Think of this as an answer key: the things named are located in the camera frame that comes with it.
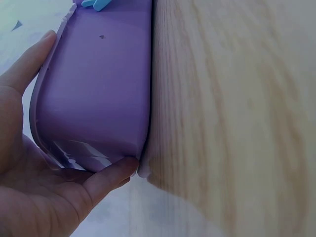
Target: wooden surface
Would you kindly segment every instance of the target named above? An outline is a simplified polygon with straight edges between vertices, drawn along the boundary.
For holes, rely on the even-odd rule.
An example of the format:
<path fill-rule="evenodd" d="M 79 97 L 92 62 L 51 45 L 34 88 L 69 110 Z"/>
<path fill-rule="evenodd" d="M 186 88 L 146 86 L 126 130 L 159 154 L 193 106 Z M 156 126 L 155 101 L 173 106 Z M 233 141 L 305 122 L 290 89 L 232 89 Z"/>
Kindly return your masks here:
<path fill-rule="evenodd" d="M 316 1 L 155 7 L 151 174 L 132 184 L 130 235 L 316 236 Z"/>

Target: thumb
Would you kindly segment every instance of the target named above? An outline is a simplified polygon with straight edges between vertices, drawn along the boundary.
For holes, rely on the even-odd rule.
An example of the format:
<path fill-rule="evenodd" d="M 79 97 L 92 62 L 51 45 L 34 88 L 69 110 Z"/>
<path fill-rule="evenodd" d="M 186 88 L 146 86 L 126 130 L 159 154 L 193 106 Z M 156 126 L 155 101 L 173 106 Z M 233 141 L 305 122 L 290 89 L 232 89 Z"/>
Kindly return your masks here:
<path fill-rule="evenodd" d="M 0 85 L 10 86 L 21 95 L 38 73 L 56 40 L 56 33 L 48 31 L 0 76 Z"/>
<path fill-rule="evenodd" d="M 136 171 L 139 162 L 136 158 L 125 157 L 88 178 L 83 187 L 95 207 L 110 191 L 128 182 Z"/>

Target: purple plastic box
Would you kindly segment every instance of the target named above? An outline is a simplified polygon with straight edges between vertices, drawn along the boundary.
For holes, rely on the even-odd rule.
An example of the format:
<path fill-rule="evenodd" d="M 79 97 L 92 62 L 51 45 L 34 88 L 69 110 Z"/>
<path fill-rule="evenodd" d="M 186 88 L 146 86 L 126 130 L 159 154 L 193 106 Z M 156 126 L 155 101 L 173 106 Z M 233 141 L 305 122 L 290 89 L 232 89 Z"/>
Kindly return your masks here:
<path fill-rule="evenodd" d="M 37 145 L 65 167 L 139 158 L 150 109 L 152 0 L 70 9 L 33 91 Z"/>

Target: fingernail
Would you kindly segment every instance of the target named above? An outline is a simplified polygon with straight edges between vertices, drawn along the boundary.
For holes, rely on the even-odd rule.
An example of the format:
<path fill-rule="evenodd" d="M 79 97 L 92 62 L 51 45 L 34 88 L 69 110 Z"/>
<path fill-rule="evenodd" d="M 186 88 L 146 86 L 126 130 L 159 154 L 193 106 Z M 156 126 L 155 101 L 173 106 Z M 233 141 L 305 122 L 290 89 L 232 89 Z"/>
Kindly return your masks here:
<path fill-rule="evenodd" d="M 40 40 L 43 40 L 43 39 L 46 39 L 48 38 L 49 36 L 51 36 L 52 34 L 54 34 L 55 32 L 53 30 L 49 30 L 46 32 L 45 35 L 43 35 L 43 37 L 40 39 Z"/>

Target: light blue object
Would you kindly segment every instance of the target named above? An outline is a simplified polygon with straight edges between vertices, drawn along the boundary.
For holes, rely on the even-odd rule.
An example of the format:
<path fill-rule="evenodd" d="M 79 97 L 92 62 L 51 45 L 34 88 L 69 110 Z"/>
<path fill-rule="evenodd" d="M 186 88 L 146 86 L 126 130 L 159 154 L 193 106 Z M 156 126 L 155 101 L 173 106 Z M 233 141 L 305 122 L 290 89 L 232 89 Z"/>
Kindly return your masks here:
<path fill-rule="evenodd" d="M 112 0 L 84 0 L 81 3 L 81 6 L 93 6 L 94 10 L 101 11 L 104 7 L 106 7 Z"/>

